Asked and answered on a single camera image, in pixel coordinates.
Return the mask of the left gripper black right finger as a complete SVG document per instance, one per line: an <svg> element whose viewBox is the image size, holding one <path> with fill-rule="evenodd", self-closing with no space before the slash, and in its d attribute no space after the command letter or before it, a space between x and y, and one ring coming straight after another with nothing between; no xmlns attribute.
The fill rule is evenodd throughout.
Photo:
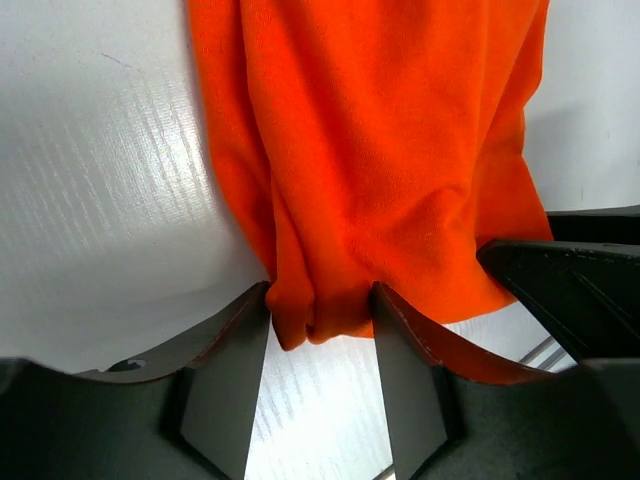
<svg viewBox="0 0 640 480"><path fill-rule="evenodd" d="M638 477L637 360L546 372L467 341L385 284L370 304L398 478Z"/></svg>

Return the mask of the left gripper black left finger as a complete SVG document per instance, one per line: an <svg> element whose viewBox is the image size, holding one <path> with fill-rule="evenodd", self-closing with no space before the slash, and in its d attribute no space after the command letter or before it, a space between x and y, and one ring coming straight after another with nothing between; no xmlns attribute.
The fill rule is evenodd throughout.
<svg viewBox="0 0 640 480"><path fill-rule="evenodd" d="M269 335L267 286L109 369L1 362L5 479L241 479Z"/></svg>

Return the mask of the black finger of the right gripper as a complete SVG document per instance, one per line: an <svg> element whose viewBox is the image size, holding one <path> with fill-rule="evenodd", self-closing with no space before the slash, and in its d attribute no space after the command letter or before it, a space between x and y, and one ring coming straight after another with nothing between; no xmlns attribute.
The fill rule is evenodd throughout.
<svg viewBox="0 0 640 480"><path fill-rule="evenodd" d="M548 212L556 241L638 245L640 206Z"/></svg>
<svg viewBox="0 0 640 480"><path fill-rule="evenodd" d="M577 362L639 356L639 247L493 241L478 260Z"/></svg>

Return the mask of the orange t shirt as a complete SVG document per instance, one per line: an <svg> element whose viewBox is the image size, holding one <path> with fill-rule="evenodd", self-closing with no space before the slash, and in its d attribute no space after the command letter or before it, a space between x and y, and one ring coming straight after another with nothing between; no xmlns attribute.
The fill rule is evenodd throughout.
<svg viewBox="0 0 640 480"><path fill-rule="evenodd" d="M190 1L220 190L269 278L282 348L373 333L375 283L460 376L540 378L449 325L513 298L477 260L548 241L523 157L545 1Z"/></svg>

